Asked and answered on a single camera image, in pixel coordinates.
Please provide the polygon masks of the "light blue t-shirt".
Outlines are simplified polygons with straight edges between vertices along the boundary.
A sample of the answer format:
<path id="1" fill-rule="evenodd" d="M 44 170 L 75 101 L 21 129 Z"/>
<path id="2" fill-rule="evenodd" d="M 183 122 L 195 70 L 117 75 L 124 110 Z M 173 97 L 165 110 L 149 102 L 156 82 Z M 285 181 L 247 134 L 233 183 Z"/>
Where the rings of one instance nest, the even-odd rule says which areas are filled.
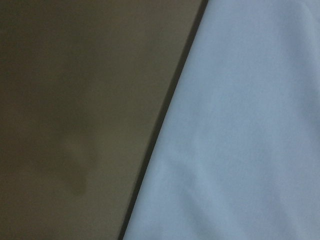
<path id="1" fill-rule="evenodd" d="M 320 237 L 320 3 L 210 0 L 126 240 Z"/>

